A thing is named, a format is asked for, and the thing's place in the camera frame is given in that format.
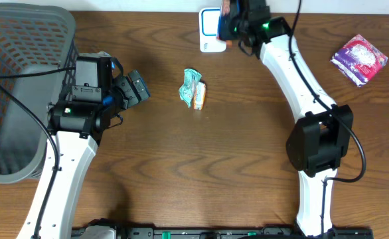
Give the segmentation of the purple red tissue pack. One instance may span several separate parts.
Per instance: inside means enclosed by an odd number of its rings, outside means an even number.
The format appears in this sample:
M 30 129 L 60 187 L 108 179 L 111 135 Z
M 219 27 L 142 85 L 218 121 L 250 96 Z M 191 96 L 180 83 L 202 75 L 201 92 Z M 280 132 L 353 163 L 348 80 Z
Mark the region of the purple red tissue pack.
M 388 57 L 362 35 L 356 35 L 334 53 L 330 62 L 357 87 L 362 87 L 384 68 Z

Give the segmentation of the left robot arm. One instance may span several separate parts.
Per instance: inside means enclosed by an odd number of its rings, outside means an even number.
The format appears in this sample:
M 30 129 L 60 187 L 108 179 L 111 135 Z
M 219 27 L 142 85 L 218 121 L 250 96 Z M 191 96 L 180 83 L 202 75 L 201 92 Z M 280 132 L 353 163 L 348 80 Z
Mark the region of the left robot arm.
M 49 145 L 38 187 L 19 238 L 70 238 L 78 198 L 88 167 L 105 130 L 121 112 L 150 93 L 137 70 L 127 75 L 104 53 L 78 55 L 69 95 L 48 112 L 43 128 Z

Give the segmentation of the teal snack wrapper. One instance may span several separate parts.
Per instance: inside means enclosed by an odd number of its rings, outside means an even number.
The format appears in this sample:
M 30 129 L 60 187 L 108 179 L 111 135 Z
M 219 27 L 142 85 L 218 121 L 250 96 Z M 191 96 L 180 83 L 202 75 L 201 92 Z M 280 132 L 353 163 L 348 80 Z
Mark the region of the teal snack wrapper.
M 184 69 L 184 82 L 179 88 L 180 99 L 191 107 L 191 102 L 196 92 L 196 86 L 200 82 L 202 74 L 192 68 Z

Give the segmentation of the orange white snack packet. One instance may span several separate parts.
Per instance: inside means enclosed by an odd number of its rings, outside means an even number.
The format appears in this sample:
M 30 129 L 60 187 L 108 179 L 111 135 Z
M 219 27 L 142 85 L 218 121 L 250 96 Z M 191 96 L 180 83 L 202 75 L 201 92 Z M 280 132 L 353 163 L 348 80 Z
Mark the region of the orange white snack packet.
M 204 99 L 206 96 L 206 84 L 203 82 L 199 82 L 196 86 L 196 91 L 193 98 L 193 108 L 195 110 L 201 110 L 204 106 Z

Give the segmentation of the orange red snack bar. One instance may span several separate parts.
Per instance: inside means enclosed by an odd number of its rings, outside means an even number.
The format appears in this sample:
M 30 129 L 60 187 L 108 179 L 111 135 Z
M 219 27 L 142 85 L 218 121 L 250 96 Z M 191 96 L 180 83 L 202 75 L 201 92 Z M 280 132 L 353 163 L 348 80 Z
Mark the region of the orange red snack bar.
M 232 46 L 232 33 L 230 30 L 230 0 L 223 0 L 220 7 L 220 16 L 218 19 L 217 39 L 225 42 L 227 47 Z

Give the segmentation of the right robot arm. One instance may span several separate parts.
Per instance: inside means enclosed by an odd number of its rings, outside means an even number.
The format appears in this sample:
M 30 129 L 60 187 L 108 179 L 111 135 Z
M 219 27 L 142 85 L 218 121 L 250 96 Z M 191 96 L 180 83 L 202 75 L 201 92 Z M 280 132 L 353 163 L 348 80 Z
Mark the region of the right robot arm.
M 265 1 L 223 1 L 217 37 L 238 41 L 281 88 L 295 122 L 285 148 L 299 176 L 298 235 L 329 238 L 332 186 L 352 136 L 352 110 L 323 90 L 299 52 L 295 26 L 273 17 Z

